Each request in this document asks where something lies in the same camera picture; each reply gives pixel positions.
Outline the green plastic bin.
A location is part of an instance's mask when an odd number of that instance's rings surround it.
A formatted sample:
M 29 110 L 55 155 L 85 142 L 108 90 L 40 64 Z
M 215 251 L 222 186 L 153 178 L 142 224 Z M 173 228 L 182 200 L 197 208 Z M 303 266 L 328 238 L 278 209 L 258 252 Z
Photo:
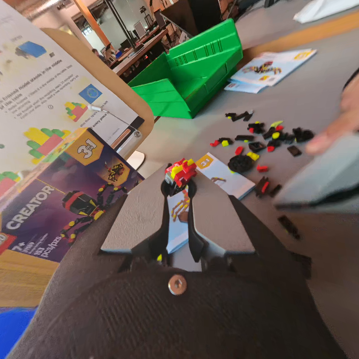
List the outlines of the green plastic bin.
M 155 116 L 193 119 L 242 58 L 235 22 L 228 19 L 161 54 L 128 85 Z

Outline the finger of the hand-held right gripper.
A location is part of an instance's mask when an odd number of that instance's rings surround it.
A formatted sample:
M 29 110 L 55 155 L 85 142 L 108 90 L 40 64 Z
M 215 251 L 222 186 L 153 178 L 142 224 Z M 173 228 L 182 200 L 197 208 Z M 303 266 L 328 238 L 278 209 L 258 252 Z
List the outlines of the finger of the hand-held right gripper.
M 284 211 L 359 210 L 359 136 L 339 138 L 293 176 L 276 195 Z

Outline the person's right hand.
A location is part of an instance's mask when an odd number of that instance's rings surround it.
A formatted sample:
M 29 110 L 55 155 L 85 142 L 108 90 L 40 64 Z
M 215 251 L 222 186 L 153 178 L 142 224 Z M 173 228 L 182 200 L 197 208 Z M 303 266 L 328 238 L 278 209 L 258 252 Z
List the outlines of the person's right hand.
M 339 117 L 323 132 L 316 135 L 306 146 L 310 155 L 324 153 L 336 140 L 359 129 L 359 82 L 351 81 L 344 89 Z

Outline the purple lego set box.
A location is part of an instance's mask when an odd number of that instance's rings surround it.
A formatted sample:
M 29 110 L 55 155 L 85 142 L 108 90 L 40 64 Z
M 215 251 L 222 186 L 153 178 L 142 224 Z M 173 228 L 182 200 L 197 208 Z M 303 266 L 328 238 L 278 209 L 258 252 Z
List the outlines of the purple lego set box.
M 1 308 L 35 307 L 83 232 L 144 178 L 91 129 L 66 136 L 1 197 Z

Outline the red yellow black lego model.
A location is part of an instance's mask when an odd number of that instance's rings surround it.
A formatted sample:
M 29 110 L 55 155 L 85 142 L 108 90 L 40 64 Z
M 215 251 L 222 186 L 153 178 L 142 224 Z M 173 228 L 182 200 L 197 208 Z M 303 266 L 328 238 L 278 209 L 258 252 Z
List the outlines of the red yellow black lego model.
M 185 187 L 197 175 L 197 165 L 192 160 L 181 159 L 165 170 L 165 182 L 172 188 Z

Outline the open spider instruction booklet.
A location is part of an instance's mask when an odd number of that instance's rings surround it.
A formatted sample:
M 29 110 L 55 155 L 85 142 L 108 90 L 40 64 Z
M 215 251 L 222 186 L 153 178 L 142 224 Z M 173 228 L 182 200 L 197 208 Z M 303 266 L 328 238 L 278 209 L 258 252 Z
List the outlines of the open spider instruction booklet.
M 197 171 L 204 174 L 228 195 L 242 199 L 254 188 L 255 184 L 246 177 L 232 172 L 228 166 L 210 153 L 196 161 Z M 187 216 L 190 198 L 188 187 L 182 192 L 168 197 L 170 213 L 167 252 L 172 254 L 188 242 Z

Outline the pile of lego pieces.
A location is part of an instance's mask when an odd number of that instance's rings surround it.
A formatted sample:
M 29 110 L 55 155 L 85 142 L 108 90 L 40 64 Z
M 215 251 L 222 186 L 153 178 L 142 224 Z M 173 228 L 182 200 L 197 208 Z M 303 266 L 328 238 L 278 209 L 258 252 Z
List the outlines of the pile of lego pieces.
M 254 114 L 254 111 L 245 111 L 241 114 L 235 112 L 226 113 L 225 117 L 232 122 L 242 119 L 244 122 L 248 122 Z M 244 147 L 239 146 L 233 156 L 228 162 L 228 168 L 232 173 L 243 174 L 251 170 L 255 163 L 260 158 L 260 153 L 266 150 L 268 153 L 274 152 L 282 144 L 289 145 L 287 147 L 288 152 L 293 157 L 302 155 L 301 150 L 295 144 L 301 144 L 308 142 L 314 138 L 314 132 L 309 129 L 303 129 L 301 127 L 293 128 L 292 132 L 283 132 L 283 121 L 276 121 L 272 123 L 267 131 L 265 131 L 265 124 L 263 122 L 255 121 L 249 123 L 247 130 L 251 135 L 237 135 L 235 141 L 241 141 L 248 144 L 249 152 L 244 154 Z M 254 135 L 261 135 L 265 142 L 255 141 Z M 210 144 L 211 147 L 219 145 L 226 146 L 233 144 L 230 138 L 220 137 L 216 141 Z M 264 176 L 258 182 L 254 188 L 256 197 L 261 198 L 264 195 L 269 195 L 274 198 L 282 186 L 278 184 L 270 192 L 269 178 Z M 285 215 L 279 217 L 278 222 L 285 229 L 285 231 L 291 235 L 294 239 L 300 240 L 298 228 L 294 223 Z

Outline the closed instruction booklet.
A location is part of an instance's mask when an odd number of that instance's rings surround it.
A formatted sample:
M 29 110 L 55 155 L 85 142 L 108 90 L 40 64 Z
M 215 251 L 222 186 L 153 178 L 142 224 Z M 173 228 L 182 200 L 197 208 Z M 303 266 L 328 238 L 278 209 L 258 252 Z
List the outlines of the closed instruction booklet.
M 224 90 L 257 94 L 264 88 L 273 87 L 281 82 L 316 53 L 317 49 L 311 48 L 264 52 L 231 76 Z

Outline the blue plastic bin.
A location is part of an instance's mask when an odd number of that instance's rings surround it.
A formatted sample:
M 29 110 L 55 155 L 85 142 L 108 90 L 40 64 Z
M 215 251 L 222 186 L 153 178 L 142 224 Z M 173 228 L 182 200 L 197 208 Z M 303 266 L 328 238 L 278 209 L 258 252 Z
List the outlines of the blue plastic bin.
M 6 358 L 27 329 L 38 307 L 0 308 L 0 358 Z

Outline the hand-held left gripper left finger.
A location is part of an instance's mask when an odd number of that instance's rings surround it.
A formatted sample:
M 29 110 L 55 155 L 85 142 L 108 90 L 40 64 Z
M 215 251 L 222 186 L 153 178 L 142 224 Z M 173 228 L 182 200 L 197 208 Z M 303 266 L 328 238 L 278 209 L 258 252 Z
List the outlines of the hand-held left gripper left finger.
M 144 188 L 127 196 L 101 250 L 156 259 L 167 252 L 169 235 L 169 185 L 147 179 Z

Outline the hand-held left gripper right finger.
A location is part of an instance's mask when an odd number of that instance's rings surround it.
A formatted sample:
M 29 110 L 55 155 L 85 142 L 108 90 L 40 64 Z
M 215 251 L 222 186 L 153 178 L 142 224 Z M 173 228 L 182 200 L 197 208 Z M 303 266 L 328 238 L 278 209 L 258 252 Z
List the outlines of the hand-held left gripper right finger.
M 255 253 L 230 196 L 207 177 L 188 183 L 188 245 L 196 263 Z

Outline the printed instruction sheet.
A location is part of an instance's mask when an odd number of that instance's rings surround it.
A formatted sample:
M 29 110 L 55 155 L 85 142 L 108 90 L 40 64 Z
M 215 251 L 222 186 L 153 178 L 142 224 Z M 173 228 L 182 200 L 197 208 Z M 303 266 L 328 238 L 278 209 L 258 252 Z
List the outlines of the printed instruction sheet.
M 6 2 L 0 10 L 0 166 L 31 170 L 43 158 L 41 129 L 69 134 L 92 128 L 113 144 L 138 115 L 42 30 Z M 34 141 L 37 145 L 28 145 Z

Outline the crumpled white paper bag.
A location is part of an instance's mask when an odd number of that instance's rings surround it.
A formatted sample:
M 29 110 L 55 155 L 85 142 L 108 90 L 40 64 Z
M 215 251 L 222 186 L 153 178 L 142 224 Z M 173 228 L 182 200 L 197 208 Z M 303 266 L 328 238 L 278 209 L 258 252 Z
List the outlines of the crumpled white paper bag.
M 301 24 L 314 22 L 347 11 L 358 5 L 358 0 L 314 0 L 296 13 L 293 20 Z

